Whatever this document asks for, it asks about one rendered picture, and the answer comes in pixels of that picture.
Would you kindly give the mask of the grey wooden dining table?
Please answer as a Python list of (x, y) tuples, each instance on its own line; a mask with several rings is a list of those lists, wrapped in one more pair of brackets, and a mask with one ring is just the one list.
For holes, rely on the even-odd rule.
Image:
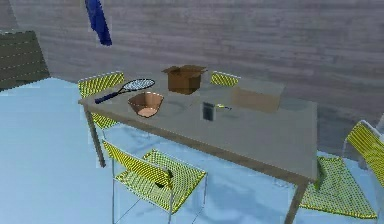
[[(110, 87), (79, 101), (87, 115), (97, 113), (115, 121), (187, 145), (297, 186), (284, 224), (293, 224), (309, 183), (317, 179), (317, 104), (282, 98), (274, 113), (242, 108), (231, 103), (232, 88), (204, 82), (191, 95), (170, 92), (158, 77), (151, 88), (164, 96), (159, 112), (141, 118), (128, 105), (133, 93), (121, 94), (104, 103), (99, 97), (118, 90)], [(215, 107), (215, 119), (203, 118), (203, 103)]]

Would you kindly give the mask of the copper brown bowl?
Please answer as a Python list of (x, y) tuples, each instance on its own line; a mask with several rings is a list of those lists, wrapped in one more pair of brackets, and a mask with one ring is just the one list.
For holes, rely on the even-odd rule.
[(164, 97), (154, 92), (143, 92), (131, 97), (128, 104), (132, 110), (139, 116), (150, 118), (160, 109)]

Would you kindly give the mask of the dark green slatted panel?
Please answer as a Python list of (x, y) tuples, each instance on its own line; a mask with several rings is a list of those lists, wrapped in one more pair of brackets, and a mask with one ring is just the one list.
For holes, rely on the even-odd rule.
[(0, 30), (0, 92), (49, 77), (34, 31)]

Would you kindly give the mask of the black phone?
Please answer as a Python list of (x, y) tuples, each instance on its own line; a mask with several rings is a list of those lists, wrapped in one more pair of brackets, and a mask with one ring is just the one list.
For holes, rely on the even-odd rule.
[(215, 119), (215, 105), (211, 103), (203, 103), (203, 118), (208, 121), (213, 121)]

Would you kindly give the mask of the closed tan cardboard box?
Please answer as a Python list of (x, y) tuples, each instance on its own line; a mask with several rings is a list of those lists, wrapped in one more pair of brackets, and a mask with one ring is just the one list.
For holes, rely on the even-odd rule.
[(274, 113), (279, 109), (284, 88), (281, 83), (241, 79), (232, 88), (231, 103), (242, 108)]

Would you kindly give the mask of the yellow mesh metal chair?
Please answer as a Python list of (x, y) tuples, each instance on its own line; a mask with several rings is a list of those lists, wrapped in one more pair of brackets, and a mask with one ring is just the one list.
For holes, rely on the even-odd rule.
[(367, 164), (384, 190), (384, 134), (365, 120), (360, 120), (343, 142), (341, 157), (317, 157), (318, 179), (310, 183), (300, 208), (359, 219), (373, 219), (384, 224), (384, 202), (374, 210), (345, 163), (345, 149), (351, 145)]
[[(121, 84), (124, 81), (124, 74), (121, 71), (109, 72), (79, 80), (78, 89), (80, 96), (85, 98)], [(101, 130), (108, 129), (117, 124), (116, 121), (96, 113), (92, 113), (92, 119)]]
[(220, 86), (233, 87), (239, 82), (239, 80), (240, 77), (238, 76), (219, 71), (213, 71), (211, 74), (210, 83)]
[(166, 211), (167, 224), (171, 224), (172, 216), (202, 180), (204, 192), (207, 192), (208, 173), (203, 169), (157, 149), (137, 157), (106, 140), (102, 144), (112, 164), (119, 163), (124, 168), (119, 174), (113, 172), (113, 182), (119, 182), (139, 199)]

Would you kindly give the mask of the open brown cardboard box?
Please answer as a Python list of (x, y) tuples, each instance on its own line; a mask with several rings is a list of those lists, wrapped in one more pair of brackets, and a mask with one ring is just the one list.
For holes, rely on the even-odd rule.
[(190, 95), (200, 88), (206, 68), (198, 65), (171, 66), (163, 70), (168, 76), (168, 90)]

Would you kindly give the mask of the blue handled tennis racket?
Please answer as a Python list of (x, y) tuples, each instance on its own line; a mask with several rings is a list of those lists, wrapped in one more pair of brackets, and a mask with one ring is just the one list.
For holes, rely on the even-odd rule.
[(103, 97), (97, 98), (95, 100), (95, 103), (100, 104), (104, 101), (112, 99), (123, 93), (144, 90), (152, 87), (154, 84), (155, 84), (155, 81), (153, 79), (149, 79), (149, 78), (134, 79), (124, 84), (118, 91), (112, 92)]

